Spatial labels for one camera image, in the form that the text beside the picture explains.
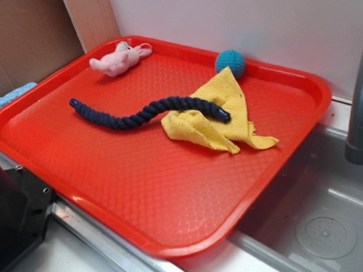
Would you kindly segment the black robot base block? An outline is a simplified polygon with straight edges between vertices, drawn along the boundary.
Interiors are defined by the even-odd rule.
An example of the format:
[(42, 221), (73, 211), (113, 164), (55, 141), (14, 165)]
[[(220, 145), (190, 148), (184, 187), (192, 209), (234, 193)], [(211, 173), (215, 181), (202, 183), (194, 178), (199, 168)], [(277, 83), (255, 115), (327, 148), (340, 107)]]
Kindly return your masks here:
[(53, 202), (53, 188), (34, 173), (0, 166), (0, 272), (43, 243)]

